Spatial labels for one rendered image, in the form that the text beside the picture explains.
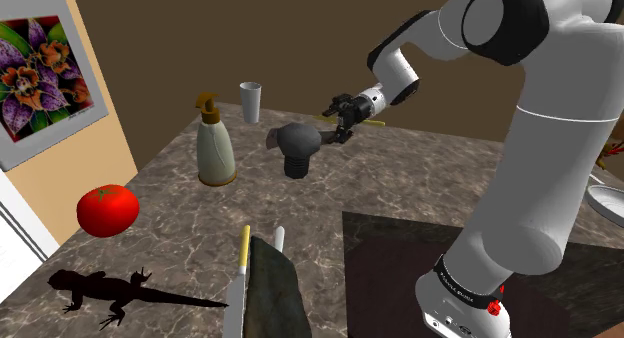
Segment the dark stone knife block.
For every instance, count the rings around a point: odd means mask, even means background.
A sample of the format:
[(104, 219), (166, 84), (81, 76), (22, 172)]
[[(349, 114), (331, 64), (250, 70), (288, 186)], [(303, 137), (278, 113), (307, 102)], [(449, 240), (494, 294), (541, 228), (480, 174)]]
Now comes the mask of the dark stone knife block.
[(243, 338), (313, 338), (293, 263), (252, 236)]

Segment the orange red figure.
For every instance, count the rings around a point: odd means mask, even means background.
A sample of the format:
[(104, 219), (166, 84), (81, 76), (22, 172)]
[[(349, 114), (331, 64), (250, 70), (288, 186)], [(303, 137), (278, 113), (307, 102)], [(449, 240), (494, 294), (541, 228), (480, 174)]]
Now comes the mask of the orange red figure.
[(605, 143), (595, 161), (595, 164), (602, 170), (605, 170), (606, 165), (604, 164), (604, 159), (610, 156), (617, 155), (621, 152), (624, 152), (624, 141), (620, 141), (617, 143)]

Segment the white cup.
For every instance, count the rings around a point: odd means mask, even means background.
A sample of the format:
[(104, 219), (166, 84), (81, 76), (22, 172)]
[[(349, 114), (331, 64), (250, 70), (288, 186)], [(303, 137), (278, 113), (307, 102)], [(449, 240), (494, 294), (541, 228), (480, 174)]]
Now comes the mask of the white cup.
[(259, 122), (262, 85), (256, 82), (242, 82), (239, 87), (244, 121), (256, 124)]

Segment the white door frame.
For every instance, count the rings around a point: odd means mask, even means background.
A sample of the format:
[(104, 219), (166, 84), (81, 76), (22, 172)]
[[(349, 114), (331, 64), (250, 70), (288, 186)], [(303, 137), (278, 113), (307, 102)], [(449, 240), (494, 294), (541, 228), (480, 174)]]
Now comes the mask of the white door frame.
[(0, 169), (0, 303), (60, 247)]

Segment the black lizard figure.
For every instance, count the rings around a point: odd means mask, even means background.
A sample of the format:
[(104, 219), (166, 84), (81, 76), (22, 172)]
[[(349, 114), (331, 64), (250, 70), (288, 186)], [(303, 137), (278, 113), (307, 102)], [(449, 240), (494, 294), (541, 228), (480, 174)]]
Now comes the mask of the black lizard figure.
[(108, 277), (105, 271), (83, 275), (76, 271), (60, 269), (49, 277), (47, 283), (55, 290), (71, 292), (71, 303), (63, 308), (64, 313), (78, 311), (84, 298), (110, 301), (110, 314), (107, 319), (100, 322), (101, 330), (114, 321), (120, 325), (126, 315), (124, 307), (134, 300), (208, 308), (228, 307), (228, 304), (223, 302), (143, 287), (142, 284), (151, 277), (151, 274), (145, 275), (143, 270), (144, 268), (141, 268), (140, 272), (135, 271), (127, 281)]

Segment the dark robot stand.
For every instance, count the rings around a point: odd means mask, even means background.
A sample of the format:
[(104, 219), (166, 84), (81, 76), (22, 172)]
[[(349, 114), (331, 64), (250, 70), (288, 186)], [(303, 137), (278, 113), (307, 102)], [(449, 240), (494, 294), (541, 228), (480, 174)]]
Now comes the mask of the dark robot stand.
[[(349, 338), (438, 338), (415, 282), (458, 236), (454, 226), (342, 215)], [(503, 302), (513, 338), (624, 338), (624, 250), (571, 243), (560, 267), (514, 275)]]

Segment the beige soap dispenser bottle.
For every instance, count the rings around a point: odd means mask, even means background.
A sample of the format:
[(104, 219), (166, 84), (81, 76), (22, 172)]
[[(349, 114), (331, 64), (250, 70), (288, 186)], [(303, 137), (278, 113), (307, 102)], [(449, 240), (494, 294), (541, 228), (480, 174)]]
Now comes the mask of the beige soap dispenser bottle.
[(231, 139), (215, 105), (216, 97), (216, 93), (203, 92), (196, 100), (196, 108), (201, 110), (196, 146), (198, 178), (211, 187), (227, 185), (237, 176)]

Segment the grey hair dryer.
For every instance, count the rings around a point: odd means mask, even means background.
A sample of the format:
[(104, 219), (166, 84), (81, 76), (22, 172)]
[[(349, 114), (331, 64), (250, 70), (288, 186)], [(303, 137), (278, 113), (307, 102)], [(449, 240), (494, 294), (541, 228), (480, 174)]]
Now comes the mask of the grey hair dryer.
[(284, 156), (284, 174), (291, 179), (302, 179), (309, 171), (310, 157), (325, 144), (331, 144), (336, 133), (319, 131), (311, 125), (289, 123), (269, 130), (268, 150), (279, 148)]

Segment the red tomato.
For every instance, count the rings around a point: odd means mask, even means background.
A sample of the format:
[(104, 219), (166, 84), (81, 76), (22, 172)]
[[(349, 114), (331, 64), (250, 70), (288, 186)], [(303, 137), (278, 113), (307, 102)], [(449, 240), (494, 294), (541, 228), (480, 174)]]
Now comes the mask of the red tomato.
[(138, 217), (140, 203), (127, 188), (108, 184), (83, 195), (77, 203), (80, 227), (88, 234), (107, 238), (128, 229)]

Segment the white plate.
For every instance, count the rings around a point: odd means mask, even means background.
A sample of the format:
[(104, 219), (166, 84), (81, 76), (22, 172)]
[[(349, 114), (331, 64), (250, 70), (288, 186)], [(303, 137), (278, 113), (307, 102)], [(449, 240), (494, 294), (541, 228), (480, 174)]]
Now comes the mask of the white plate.
[(624, 228), (624, 190), (590, 185), (586, 188), (585, 199), (601, 216)]

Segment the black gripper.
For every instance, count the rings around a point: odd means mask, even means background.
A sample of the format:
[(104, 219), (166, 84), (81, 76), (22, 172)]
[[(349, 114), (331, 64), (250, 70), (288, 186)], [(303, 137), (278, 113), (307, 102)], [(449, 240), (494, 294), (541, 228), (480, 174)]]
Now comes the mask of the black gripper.
[(349, 94), (340, 94), (332, 98), (329, 108), (322, 112), (324, 117), (338, 114), (335, 130), (326, 137), (327, 144), (346, 143), (352, 136), (351, 127), (368, 119), (373, 112), (373, 103), (366, 97), (353, 97)]

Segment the flower wall picture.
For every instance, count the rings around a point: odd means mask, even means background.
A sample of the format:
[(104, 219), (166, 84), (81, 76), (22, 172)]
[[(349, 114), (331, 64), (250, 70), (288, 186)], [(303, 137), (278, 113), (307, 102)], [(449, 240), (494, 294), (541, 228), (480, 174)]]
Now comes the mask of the flower wall picture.
[(0, 0), (0, 169), (107, 115), (67, 0)]

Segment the yellow-handled knife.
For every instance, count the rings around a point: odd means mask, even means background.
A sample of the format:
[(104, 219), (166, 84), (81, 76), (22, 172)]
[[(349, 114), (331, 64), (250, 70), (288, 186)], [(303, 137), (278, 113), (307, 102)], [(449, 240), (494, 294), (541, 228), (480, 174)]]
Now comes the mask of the yellow-handled knife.
[(246, 271), (249, 258), (250, 226), (240, 233), (237, 274), (227, 287), (222, 338), (242, 338), (246, 295)]

